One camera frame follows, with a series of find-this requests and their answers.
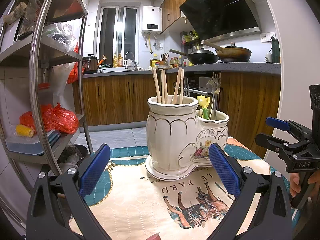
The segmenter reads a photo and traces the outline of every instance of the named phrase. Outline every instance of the tile floor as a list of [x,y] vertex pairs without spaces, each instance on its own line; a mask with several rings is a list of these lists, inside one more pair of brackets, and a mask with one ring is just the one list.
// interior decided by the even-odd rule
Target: tile floor
[[[134,128],[114,131],[90,132],[93,150],[99,149],[105,143],[113,148],[146,146],[146,128]],[[80,133],[74,144],[81,144],[88,148],[84,133]]]

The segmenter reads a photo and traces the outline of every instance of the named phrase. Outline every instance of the window frame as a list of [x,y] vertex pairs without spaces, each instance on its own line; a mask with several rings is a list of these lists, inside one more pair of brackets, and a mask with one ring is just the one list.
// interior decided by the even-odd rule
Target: window frame
[[[137,15],[136,15],[136,35],[135,35],[135,55],[134,58],[136,60],[136,62],[138,62],[138,58],[139,58],[139,23],[140,23],[140,7],[137,6],[118,6],[118,5],[114,5],[114,6],[101,6],[101,12],[100,12],[100,17],[99,17],[99,26],[98,26],[98,36],[97,36],[97,51],[96,51],[96,55],[97,57],[99,57],[100,55],[100,36],[101,36],[101,25],[102,25],[102,15],[103,15],[103,9],[105,8],[116,8],[116,15],[115,15],[115,23],[118,21],[118,15],[119,15],[119,9],[120,8],[124,8],[124,22],[125,22],[125,17],[126,17],[126,10],[127,9],[136,9],[137,10]],[[124,30],[122,33],[122,43],[121,43],[121,55],[124,58]],[[113,51],[112,51],[112,55],[114,53],[116,53],[116,55],[118,55],[117,51],[116,51],[116,37],[117,37],[117,30],[114,30],[113,33]]]

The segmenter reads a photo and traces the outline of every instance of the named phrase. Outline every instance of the range hood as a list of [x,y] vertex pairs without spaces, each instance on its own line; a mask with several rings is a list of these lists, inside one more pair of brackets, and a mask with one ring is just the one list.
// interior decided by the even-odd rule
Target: range hood
[[187,0],[180,9],[201,40],[214,42],[261,33],[252,0]]

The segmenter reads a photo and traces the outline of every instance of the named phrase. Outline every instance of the fork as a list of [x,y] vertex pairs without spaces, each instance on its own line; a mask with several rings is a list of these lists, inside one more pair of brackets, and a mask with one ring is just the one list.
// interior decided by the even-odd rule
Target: fork
[[216,106],[215,106],[214,95],[217,95],[217,94],[220,93],[220,89],[221,89],[221,73],[220,72],[213,72],[212,81],[217,83],[217,89],[212,94],[212,103],[211,103],[209,120],[211,120],[211,117],[212,117],[212,110],[214,110],[214,118],[216,120],[217,117],[216,117]]

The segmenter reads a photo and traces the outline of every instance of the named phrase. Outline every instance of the red plastic bag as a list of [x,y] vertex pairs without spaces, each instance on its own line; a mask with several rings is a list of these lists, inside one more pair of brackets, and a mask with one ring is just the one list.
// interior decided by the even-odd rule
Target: red plastic bag
[[[75,52],[78,53],[78,44],[75,48]],[[72,84],[73,82],[78,80],[78,62],[75,63],[73,69],[71,70],[68,80],[67,80],[67,84]]]
[[[41,115],[46,132],[55,129],[64,133],[73,134],[79,128],[79,120],[76,114],[64,109],[59,103],[54,108],[52,108],[51,104],[41,105]],[[31,111],[20,116],[20,124],[26,125],[36,132]]]

